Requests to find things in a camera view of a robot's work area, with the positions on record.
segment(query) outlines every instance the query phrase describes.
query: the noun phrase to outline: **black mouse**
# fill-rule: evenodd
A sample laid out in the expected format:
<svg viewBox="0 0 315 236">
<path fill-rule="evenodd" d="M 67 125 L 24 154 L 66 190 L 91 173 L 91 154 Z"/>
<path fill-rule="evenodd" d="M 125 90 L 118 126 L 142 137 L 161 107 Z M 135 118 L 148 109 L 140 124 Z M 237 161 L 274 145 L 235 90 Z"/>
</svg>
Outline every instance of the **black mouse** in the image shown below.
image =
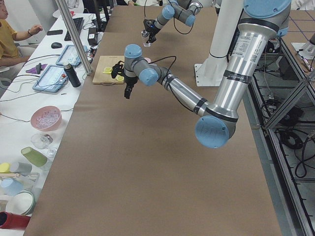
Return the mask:
<svg viewBox="0 0 315 236">
<path fill-rule="evenodd" d="M 54 42 L 51 44 L 51 48 L 61 48 L 63 45 L 59 42 Z"/>
</svg>

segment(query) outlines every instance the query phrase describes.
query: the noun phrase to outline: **black keyboard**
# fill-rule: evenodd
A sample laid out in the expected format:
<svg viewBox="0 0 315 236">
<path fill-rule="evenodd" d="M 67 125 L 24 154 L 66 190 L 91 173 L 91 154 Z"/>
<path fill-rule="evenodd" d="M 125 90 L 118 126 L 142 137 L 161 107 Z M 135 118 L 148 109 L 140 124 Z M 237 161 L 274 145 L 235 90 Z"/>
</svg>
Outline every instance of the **black keyboard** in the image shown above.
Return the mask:
<svg viewBox="0 0 315 236">
<path fill-rule="evenodd" d="M 83 17 L 74 18 L 73 22 L 74 22 L 74 25 L 77 28 L 77 31 L 78 31 L 78 33 L 80 35 L 81 29 L 83 27 Z M 65 34 L 64 40 L 65 41 L 70 41 L 71 40 L 71 36 L 70 36 L 69 31 L 67 31 L 67 33 Z"/>
</svg>

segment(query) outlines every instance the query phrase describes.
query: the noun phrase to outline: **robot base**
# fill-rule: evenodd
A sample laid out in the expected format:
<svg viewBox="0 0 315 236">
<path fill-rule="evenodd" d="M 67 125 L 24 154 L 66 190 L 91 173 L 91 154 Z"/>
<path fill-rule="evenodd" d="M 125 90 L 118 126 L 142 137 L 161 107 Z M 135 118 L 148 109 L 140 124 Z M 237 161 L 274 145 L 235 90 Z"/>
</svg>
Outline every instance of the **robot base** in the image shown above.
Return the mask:
<svg viewBox="0 0 315 236">
<path fill-rule="evenodd" d="M 212 56 L 209 56 L 203 64 L 195 64 L 197 86 L 220 86 L 226 67 L 226 58 L 214 58 Z"/>
</svg>

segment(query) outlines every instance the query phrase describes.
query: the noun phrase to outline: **black bottle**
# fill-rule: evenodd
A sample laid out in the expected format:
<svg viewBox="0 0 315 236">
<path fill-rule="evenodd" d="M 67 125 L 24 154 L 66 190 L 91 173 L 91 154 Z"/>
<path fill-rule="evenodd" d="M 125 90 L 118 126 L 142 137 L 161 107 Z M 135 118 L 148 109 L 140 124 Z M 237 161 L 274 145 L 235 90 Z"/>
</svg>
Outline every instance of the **black bottle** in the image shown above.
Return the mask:
<svg viewBox="0 0 315 236">
<path fill-rule="evenodd" d="M 77 74 L 75 73 L 73 66 L 68 62 L 64 62 L 63 67 L 64 67 L 64 71 L 67 74 L 68 79 L 70 80 L 72 86 L 74 86 L 75 88 L 79 87 L 81 85 L 81 82 L 79 81 L 79 78 L 78 78 Z"/>
</svg>

